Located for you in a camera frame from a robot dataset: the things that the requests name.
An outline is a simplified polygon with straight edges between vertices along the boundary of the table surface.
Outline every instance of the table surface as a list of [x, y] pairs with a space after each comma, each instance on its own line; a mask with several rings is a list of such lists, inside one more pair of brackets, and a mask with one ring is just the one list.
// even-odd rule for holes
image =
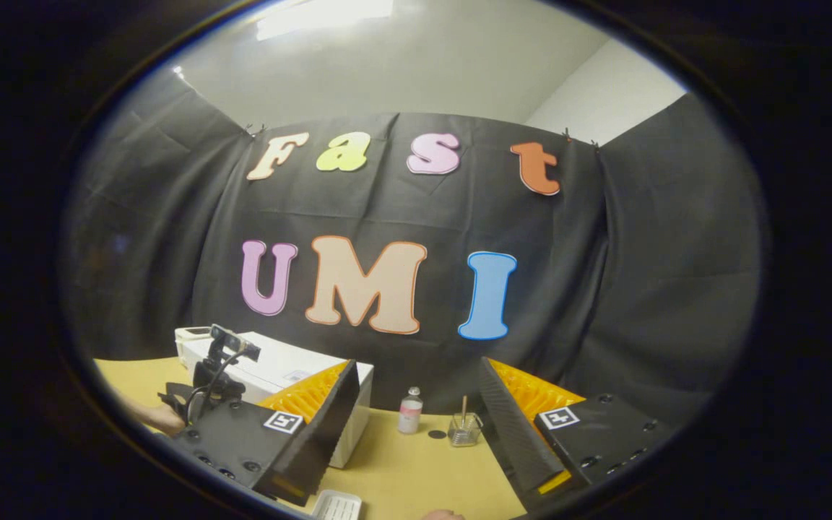
[[[95, 360], [105, 380], [133, 401], [161, 404], [157, 392], [166, 382], [191, 384], [178, 358], [146, 361]], [[370, 411], [370, 420], [349, 463], [327, 468], [320, 490], [361, 497], [360, 519], [419, 520], [435, 509], [450, 509], [466, 520], [496, 520], [525, 514], [483, 435], [470, 447], [454, 448], [447, 438], [427, 433], [447, 431], [450, 415], [422, 415], [416, 434], [397, 431], [397, 412]], [[306, 507], [285, 506], [311, 513]]]

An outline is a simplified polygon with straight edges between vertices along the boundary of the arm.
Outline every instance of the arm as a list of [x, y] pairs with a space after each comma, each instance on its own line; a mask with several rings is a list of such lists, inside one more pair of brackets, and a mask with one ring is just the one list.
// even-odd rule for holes
[[171, 406], [164, 402], [156, 407], [149, 407], [133, 401], [128, 396], [115, 390], [115, 395], [118, 396], [119, 402], [124, 406], [126, 411], [132, 417], [149, 427], [153, 427], [168, 435], [174, 436], [176, 433], [185, 428], [185, 422], [181, 417], [175, 413]]

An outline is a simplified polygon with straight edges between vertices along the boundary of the pink label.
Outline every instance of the pink label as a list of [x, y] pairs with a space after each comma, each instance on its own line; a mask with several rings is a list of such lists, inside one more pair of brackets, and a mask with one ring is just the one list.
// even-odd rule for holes
[[419, 408], [406, 408], [406, 406], [400, 406], [400, 414], [404, 415], [404, 417], [417, 417], [419, 412], [422, 412]]

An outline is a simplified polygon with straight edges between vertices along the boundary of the white tray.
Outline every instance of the white tray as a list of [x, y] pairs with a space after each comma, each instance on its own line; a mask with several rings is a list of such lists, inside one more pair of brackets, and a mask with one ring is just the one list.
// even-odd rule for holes
[[323, 490], [313, 507], [317, 520], [358, 520], [361, 499], [349, 493]]

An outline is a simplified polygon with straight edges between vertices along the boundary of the cable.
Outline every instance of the cable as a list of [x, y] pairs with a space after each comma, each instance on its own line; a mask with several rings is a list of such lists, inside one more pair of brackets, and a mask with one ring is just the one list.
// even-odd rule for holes
[[224, 370], [227, 369], [227, 367], [229, 365], [232, 365], [232, 363], [234, 363], [235, 360], [237, 360], [237, 358], [239, 358], [241, 355], [247, 355], [247, 353], [248, 353], [248, 350], [245, 350], [245, 351], [237, 352], [234, 355], [231, 355], [229, 358], [227, 358], [227, 361], [225, 361], [220, 366], [220, 368], [217, 369], [217, 374], [214, 374], [214, 378], [211, 378], [211, 382], [207, 384], [207, 397], [204, 398], [204, 401], [201, 401], [201, 408], [199, 408], [199, 410], [198, 410], [198, 417], [202, 417], [202, 415], [204, 415], [204, 408], [207, 407], [207, 402], [210, 401], [210, 399], [211, 399], [211, 392], [214, 391], [214, 384], [217, 383], [217, 379], [220, 378], [220, 375], [222, 373], [224, 373]]
[[191, 395], [188, 395], [187, 401], [185, 401], [185, 426], [191, 424], [189, 418], [191, 418], [191, 402], [194, 401], [194, 397], [198, 395], [200, 391], [206, 391], [207, 387], [198, 387], [191, 391]]

